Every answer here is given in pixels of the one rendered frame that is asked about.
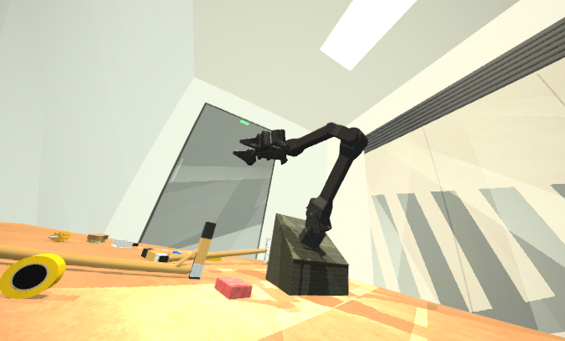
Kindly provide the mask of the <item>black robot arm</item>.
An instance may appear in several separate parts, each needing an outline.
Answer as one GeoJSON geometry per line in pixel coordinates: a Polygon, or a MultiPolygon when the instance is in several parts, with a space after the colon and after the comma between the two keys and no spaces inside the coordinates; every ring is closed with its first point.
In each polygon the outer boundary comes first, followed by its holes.
{"type": "Polygon", "coordinates": [[[337,161],[320,196],[312,197],[309,201],[306,207],[306,227],[298,234],[304,249],[320,252],[318,246],[325,237],[325,232],[332,228],[333,201],[351,164],[368,145],[368,137],[358,128],[349,129],[334,122],[297,139],[285,140],[284,129],[274,129],[271,134],[268,133],[271,135],[271,144],[276,148],[276,154],[272,160],[280,160],[282,165],[288,161],[286,155],[296,157],[306,148],[327,139],[333,137],[340,139],[337,161]]]}

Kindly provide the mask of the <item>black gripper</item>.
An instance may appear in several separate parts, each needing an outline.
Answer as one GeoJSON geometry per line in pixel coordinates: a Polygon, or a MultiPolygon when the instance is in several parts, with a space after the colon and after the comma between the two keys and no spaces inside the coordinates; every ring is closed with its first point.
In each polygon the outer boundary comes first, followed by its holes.
{"type": "Polygon", "coordinates": [[[254,150],[246,151],[233,151],[233,154],[238,158],[246,162],[247,165],[252,165],[256,161],[256,155],[258,160],[265,158],[267,160],[274,159],[276,154],[276,148],[270,142],[270,135],[268,132],[262,132],[255,138],[251,139],[240,139],[239,143],[247,145],[254,150]]]}

